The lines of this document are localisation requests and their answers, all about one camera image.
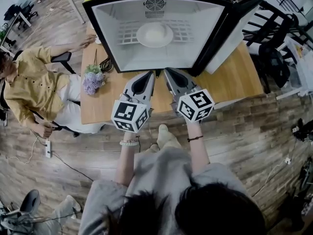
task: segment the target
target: yellow shirt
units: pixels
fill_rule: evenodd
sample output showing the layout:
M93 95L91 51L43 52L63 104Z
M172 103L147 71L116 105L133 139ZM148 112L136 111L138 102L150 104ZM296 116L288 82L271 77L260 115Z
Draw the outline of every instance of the yellow shirt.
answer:
M24 50L16 60L18 76L13 83L5 81L4 99L18 121L34 119L30 110L53 121L64 107L57 91L69 83L69 75L48 71L51 48L34 47Z

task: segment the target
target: gray shirt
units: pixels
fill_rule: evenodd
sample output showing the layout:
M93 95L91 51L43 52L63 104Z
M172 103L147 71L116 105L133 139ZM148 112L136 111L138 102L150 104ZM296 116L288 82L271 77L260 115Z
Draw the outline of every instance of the gray shirt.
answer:
M181 192L191 186L190 179L200 185L223 183L247 195L241 181L224 165L208 164L201 171L192 173L190 154L181 149L167 147L157 153L139 154L129 187L108 180L93 182L78 234L104 234L107 231L107 207L119 217L125 196L138 194L142 190L154 191L159 198L168 196L159 234L180 234L174 212Z

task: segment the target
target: bracelet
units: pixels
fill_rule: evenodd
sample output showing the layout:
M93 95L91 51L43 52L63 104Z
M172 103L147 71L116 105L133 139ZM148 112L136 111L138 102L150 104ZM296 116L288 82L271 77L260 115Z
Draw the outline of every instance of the bracelet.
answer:
M188 140L188 143L189 143L189 142L192 141L192 140L198 140L198 139L200 139L200 138L203 138L203 135L200 136L200 137L196 137L196 138L194 138L194 139L187 139L187 140Z
M137 145L139 145L139 141L138 141L138 139L135 139L135 140L122 140L119 144L123 145L123 146L137 146Z

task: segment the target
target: white beaded bracelet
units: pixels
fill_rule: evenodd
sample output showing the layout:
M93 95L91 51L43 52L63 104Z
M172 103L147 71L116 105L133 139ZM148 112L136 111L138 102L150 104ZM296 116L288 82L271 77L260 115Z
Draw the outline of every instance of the white beaded bracelet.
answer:
M120 143L120 145L123 145L123 146L137 146L139 145L139 141L138 139L136 140L122 140Z

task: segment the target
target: black bracelet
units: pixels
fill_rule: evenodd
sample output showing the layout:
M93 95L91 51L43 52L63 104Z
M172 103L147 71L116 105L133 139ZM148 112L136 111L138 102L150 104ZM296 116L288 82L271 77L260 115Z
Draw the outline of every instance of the black bracelet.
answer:
M194 138L194 139L187 139L187 140L188 140L188 143L189 143L189 142L192 141L192 140L198 140L198 139L200 139L200 138L203 138L203 135L200 136L200 137L196 137L196 138Z

